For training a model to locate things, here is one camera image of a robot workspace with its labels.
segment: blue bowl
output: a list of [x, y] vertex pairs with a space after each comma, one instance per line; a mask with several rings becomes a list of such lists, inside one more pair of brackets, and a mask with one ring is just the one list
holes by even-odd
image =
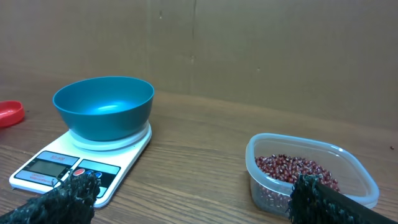
[[93, 141], [121, 139], [148, 120], [154, 87], [131, 77], [99, 77], [60, 89], [53, 103], [67, 126]]

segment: white digital scale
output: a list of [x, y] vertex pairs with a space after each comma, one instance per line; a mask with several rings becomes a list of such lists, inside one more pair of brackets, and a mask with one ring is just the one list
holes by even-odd
[[14, 188], [44, 194], [61, 184], [57, 178], [94, 174], [101, 179], [94, 204], [100, 208], [110, 201], [151, 136], [148, 121], [136, 134], [116, 141], [90, 141], [69, 130], [29, 159], [9, 181]]

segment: table surface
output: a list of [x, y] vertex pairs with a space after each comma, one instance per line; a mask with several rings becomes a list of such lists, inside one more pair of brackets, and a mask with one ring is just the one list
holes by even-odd
[[[8, 178], [67, 127], [52, 105], [57, 89], [76, 80], [4, 71], [0, 100], [20, 100], [25, 120], [0, 129], [0, 214], [32, 194]], [[250, 197], [244, 153], [257, 133], [326, 141], [353, 153], [380, 188], [374, 208], [398, 221], [398, 132], [302, 114], [157, 91], [152, 141], [93, 223], [288, 223], [259, 211]]]

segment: red bowl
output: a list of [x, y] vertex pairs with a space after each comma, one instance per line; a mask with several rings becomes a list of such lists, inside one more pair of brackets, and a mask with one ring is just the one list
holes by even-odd
[[24, 107], [19, 101], [0, 102], [0, 128], [12, 126], [22, 121], [25, 116]]

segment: wooden wall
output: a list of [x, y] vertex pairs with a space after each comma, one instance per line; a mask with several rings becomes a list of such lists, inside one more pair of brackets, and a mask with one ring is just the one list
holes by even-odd
[[2, 0], [0, 67], [65, 82], [130, 75], [397, 129], [397, 12], [396, 0]]

